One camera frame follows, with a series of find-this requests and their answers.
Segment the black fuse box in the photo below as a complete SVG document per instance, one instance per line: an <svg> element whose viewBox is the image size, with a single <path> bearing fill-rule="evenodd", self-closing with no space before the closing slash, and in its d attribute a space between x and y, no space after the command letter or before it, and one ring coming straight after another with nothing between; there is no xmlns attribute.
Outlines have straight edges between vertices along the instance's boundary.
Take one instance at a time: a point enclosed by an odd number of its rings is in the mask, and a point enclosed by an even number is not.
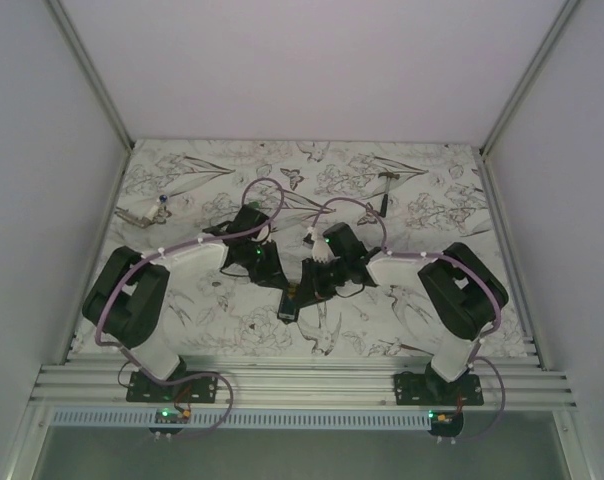
<svg viewBox="0 0 604 480"><path fill-rule="evenodd" d="M295 292L289 291L289 285L286 290L282 291L276 314L277 318L286 325L297 322L299 317L299 308L294 302L297 289Z"/></svg>

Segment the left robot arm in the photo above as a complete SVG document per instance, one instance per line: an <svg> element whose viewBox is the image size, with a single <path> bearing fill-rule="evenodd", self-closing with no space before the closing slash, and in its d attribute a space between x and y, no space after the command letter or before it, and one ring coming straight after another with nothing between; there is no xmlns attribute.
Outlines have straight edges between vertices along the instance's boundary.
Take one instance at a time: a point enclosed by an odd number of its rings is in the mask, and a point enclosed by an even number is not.
<svg viewBox="0 0 604 480"><path fill-rule="evenodd" d="M161 400L179 399L186 377L178 370L162 326L169 288L193 275L221 271L233 263L247 271L275 259L268 239L273 219L243 205L236 217L191 240L141 253L115 249L82 305L82 316L96 327L95 343L115 346L151 378L150 389Z"/></svg>

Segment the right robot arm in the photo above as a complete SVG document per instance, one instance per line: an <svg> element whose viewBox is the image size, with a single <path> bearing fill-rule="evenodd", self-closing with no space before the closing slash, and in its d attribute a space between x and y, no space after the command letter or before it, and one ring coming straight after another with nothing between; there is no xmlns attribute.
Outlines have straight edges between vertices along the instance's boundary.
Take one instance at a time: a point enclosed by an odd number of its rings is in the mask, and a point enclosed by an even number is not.
<svg viewBox="0 0 604 480"><path fill-rule="evenodd" d="M502 283L464 243L443 252L368 250L345 223L320 234L307 230L311 256L302 261L301 282L293 303L298 309L327 301L347 284L370 288L407 287L420 280L444 325L443 339L430 362L435 372L425 380L434 403L450 403L461 391L460 378L475 360L482 339L501 324L509 297Z"/></svg>

